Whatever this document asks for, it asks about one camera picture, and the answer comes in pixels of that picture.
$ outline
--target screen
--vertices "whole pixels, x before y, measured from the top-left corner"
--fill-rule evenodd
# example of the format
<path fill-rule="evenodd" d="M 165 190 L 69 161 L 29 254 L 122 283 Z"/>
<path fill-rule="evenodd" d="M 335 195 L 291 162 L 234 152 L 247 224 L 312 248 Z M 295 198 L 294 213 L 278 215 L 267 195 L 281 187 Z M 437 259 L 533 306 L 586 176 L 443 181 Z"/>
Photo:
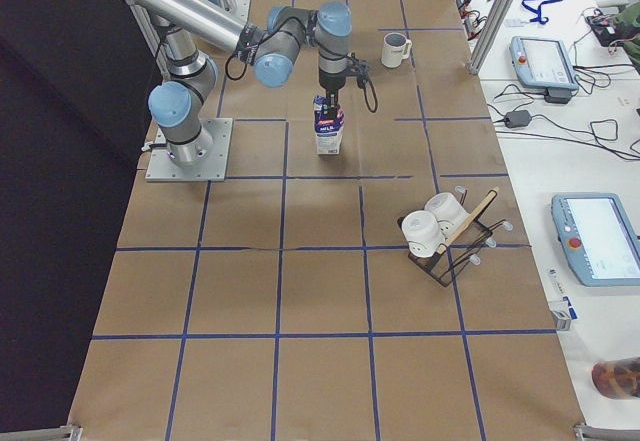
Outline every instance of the screen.
<path fill-rule="evenodd" d="M 570 198 L 567 204 L 594 279 L 640 277 L 635 249 L 613 200 Z"/>
<path fill-rule="evenodd" d="M 523 38 L 522 47 L 534 81 L 561 84 L 573 82 L 567 73 L 559 43 Z"/>

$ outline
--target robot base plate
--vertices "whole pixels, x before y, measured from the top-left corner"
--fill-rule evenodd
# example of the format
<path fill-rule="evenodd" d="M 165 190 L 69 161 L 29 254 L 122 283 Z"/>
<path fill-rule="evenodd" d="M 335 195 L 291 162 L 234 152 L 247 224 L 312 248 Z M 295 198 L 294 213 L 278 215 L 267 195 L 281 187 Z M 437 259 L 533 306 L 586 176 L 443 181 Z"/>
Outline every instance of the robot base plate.
<path fill-rule="evenodd" d="M 249 9 L 251 8 L 251 0 L 234 0 L 236 8 L 230 11 L 231 14 L 237 16 L 243 21 L 249 21 Z"/>
<path fill-rule="evenodd" d="M 229 159 L 233 119 L 205 119 L 202 121 L 202 127 L 209 131 L 213 137 L 211 152 L 202 162 L 193 166 L 178 166 L 171 160 L 166 148 L 155 148 L 151 152 L 146 180 L 149 182 L 224 181 Z M 166 143 L 160 130 L 158 130 L 154 143 Z"/>

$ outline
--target wooden stick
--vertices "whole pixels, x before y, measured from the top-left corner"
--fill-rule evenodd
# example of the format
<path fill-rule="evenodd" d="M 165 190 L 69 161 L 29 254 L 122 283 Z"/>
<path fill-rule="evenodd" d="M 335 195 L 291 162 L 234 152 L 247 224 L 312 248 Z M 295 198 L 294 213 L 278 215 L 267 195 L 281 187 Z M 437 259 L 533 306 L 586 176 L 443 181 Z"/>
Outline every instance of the wooden stick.
<path fill-rule="evenodd" d="M 480 204 L 473 208 L 473 211 L 469 213 L 469 216 L 467 216 L 466 219 L 462 223 L 460 223 L 460 226 L 458 226 L 455 231 L 451 233 L 451 236 L 449 236 L 444 243 L 438 246 L 438 249 L 436 249 L 437 254 L 444 253 L 447 248 L 451 246 L 453 242 L 458 238 L 458 236 L 460 236 L 464 232 L 464 230 L 467 229 L 471 225 L 471 223 L 473 223 L 475 219 L 482 214 L 482 211 L 487 209 L 487 206 L 489 206 L 489 204 L 491 204 L 491 202 L 496 199 L 496 196 L 498 196 L 499 190 L 500 189 L 497 186 L 491 188 L 484 199 L 480 201 Z"/>

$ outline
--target blue lanyard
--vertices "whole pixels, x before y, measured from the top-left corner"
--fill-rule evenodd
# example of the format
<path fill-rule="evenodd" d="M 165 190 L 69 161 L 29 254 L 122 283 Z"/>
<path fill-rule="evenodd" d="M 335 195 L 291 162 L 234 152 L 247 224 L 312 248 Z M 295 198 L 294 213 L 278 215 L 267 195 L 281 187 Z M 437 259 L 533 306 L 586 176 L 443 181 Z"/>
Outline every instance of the blue lanyard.
<path fill-rule="evenodd" d="M 531 1 L 540 1 L 540 4 L 538 4 L 538 6 L 534 8 L 533 6 L 529 6 L 527 4 L 528 2 L 531 2 Z M 549 22 L 549 18 L 547 18 L 546 16 L 545 17 L 542 16 L 542 6 L 544 6 L 545 4 L 559 3 L 560 1 L 564 1 L 564 0 L 522 0 L 522 6 L 526 10 L 531 11 L 533 14 L 536 15 L 535 18 L 531 18 L 529 20 L 530 22 L 547 24 Z"/>

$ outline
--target small box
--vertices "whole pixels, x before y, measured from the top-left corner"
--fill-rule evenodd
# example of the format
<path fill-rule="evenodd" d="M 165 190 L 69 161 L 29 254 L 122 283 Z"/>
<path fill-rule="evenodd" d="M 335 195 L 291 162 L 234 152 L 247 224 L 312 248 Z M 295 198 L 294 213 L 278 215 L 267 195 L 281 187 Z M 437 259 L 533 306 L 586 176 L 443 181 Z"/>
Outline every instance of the small box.
<path fill-rule="evenodd" d="M 340 154 L 344 112 L 338 108 L 338 114 L 329 117 L 324 96 L 317 95 L 313 100 L 314 129 L 316 133 L 317 154 Z"/>

